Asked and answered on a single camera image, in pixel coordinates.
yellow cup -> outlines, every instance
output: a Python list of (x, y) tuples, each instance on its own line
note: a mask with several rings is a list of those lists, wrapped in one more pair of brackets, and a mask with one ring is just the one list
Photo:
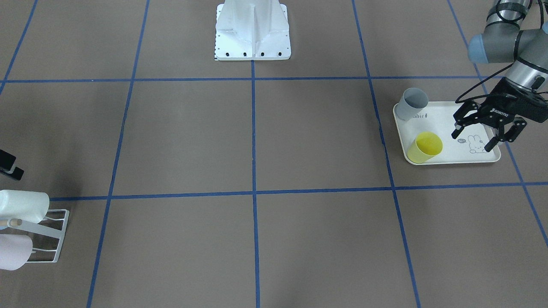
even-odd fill
[(422, 164), (440, 154), (442, 149), (443, 142), (438, 135), (433, 132), (422, 132), (407, 149), (407, 158), (416, 164)]

robotiq logo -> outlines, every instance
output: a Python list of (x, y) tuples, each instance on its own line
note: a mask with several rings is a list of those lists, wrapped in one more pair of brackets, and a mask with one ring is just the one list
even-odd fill
[(502, 112), (502, 111), (500, 111), (500, 110), (497, 110), (497, 109), (495, 109), (495, 108), (491, 109), (490, 112), (498, 113), (498, 114), (500, 114), (501, 116), (505, 116), (505, 117), (509, 116), (508, 113), (504, 113), (504, 112)]

light blue joint cap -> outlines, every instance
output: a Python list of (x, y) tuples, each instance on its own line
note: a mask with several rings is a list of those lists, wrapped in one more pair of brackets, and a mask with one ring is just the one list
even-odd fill
[(489, 63), (481, 34), (474, 35), (468, 44), (468, 59), (473, 63)]

white cup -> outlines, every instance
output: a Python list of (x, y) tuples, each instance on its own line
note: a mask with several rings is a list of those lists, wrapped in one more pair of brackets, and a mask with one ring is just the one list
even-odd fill
[(409, 88), (403, 92), (396, 106), (396, 116), (407, 121), (416, 116), (426, 105), (428, 105), (428, 95), (419, 88)]

cup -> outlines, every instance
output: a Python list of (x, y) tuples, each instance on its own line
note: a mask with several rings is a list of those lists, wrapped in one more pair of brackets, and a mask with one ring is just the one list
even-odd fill
[(403, 92), (402, 98), (396, 106), (396, 116), (401, 120), (408, 121), (426, 105), (428, 105), (428, 95), (419, 88), (409, 88)]
[(407, 158), (416, 164), (422, 164), (440, 154), (442, 149), (443, 142), (438, 135), (433, 132), (422, 132), (407, 149)]

